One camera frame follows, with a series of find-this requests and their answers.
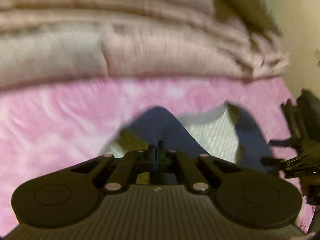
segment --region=beige blanket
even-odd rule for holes
[[[263,78],[280,37],[224,0],[0,0],[0,87],[91,76]]]

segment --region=screw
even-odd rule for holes
[[[110,157],[112,157],[112,156],[113,156],[113,155],[110,154],[110,153],[106,153],[106,154],[103,155],[103,157],[108,157],[108,158],[110,158]]]
[[[193,184],[192,187],[197,191],[204,191],[209,188],[209,185],[206,183],[203,183],[203,182],[197,182],[197,183]]]
[[[119,183],[108,183],[105,186],[105,189],[110,190],[110,191],[116,191],[121,189],[121,185]]]

